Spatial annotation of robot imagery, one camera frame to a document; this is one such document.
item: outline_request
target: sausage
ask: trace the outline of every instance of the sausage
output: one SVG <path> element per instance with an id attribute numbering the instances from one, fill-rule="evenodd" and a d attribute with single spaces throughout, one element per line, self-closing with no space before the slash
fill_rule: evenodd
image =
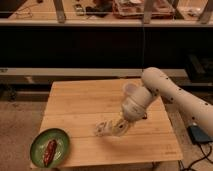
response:
<path id="1" fill-rule="evenodd" d="M 49 141 L 43 156 L 43 163 L 45 167 L 47 167 L 52 162 L 55 155 L 56 147 L 57 147 L 56 140 Z"/>

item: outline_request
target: table top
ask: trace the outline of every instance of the table top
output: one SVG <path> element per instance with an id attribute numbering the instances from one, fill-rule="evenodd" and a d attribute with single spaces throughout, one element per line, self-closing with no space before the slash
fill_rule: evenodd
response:
<path id="1" fill-rule="evenodd" d="M 96 137 L 95 125 L 116 117 L 124 99 L 122 86 L 140 79 L 54 82 L 40 132 L 60 128 L 70 137 L 71 152 L 59 167 L 131 164 L 182 159 L 162 99 L 148 108 L 121 137 Z"/>
<path id="2" fill-rule="evenodd" d="M 190 3 L 186 0 L 183 0 L 179 3 L 178 9 L 180 10 L 181 14 L 183 15 L 184 19 L 183 20 L 154 20 L 153 23 L 155 24 L 166 24 L 168 23 L 174 24 L 174 23 L 179 23 L 179 24 L 187 24 L 184 23 L 184 21 L 196 21 L 196 17 L 190 17 L 184 12 L 182 7 L 201 7 L 203 8 L 207 2 L 207 0 L 197 0 L 197 1 L 190 1 Z M 120 24 L 120 25 L 141 25 L 140 19 L 118 19 L 115 17 L 113 12 L 109 13 L 106 15 L 104 18 L 102 17 L 97 17 L 97 16 L 78 16 L 75 13 L 75 10 L 73 8 L 74 4 L 80 3 L 83 8 L 85 9 L 86 6 L 91 6 L 94 7 L 95 4 L 93 3 L 92 0 L 62 0 L 63 6 L 64 6 L 64 12 L 66 15 L 67 21 L 72 21 L 75 23 L 75 20 L 78 24 L 83 25 L 83 24 L 91 24 L 93 22 L 101 22 L 101 25 L 113 25 L 113 24 Z M 45 0 L 43 3 L 37 3 L 36 0 L 27 0 L 17 11 L 14 12 L 13 15 L 11 15 L 9 20 L 26 20 L 28 22 L 30 21 L 37 21 L 37 20 L 44 20 L 44 21 L 57 21 L 57 16 L 56 16 L 56 10 L 55 6 L 53 3 L 53 0 Z"/>

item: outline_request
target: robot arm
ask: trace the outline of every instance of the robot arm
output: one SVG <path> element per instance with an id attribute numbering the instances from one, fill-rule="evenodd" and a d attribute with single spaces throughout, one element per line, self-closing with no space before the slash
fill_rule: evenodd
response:
<path id="1" fill-rule="evenodd" d="M 123 135 L 131 123 L 146 116 L 146 109 L 161 95 L 176 104 L 184 114 L 213 137 L 213 106 L 174 84 L 160 69 L 147 68 L 141 76 L 143 86 L 135 88 L 122 104 L 122 119 L 97 126 L 96 135 Z"/>

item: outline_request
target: table leg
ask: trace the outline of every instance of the table leg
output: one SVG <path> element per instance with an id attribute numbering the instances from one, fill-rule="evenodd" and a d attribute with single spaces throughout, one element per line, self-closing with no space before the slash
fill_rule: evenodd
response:
<path id="1" fill-rule="evenodd" d="M 152 171 L 155 171 L 160 164 L 161 162 L 152 162 Z"/>

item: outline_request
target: plate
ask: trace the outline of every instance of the plate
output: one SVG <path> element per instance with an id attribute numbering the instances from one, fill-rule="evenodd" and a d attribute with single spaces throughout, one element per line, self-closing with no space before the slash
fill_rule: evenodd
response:
<path id="1" fill-rule="evenodd" d="M 69 153 L 70 141 L 66 132 L 58 128 L 45 130 L 35 138 L 30 148 L 31 161 L 37 167 L 45 167 L 43 164 L 44 151 L 48 145 L 48 142 L 53 139 L 57 141 L 57 148 L 53 161 L 47 166 L 48 168 L 58 166 Z"/>

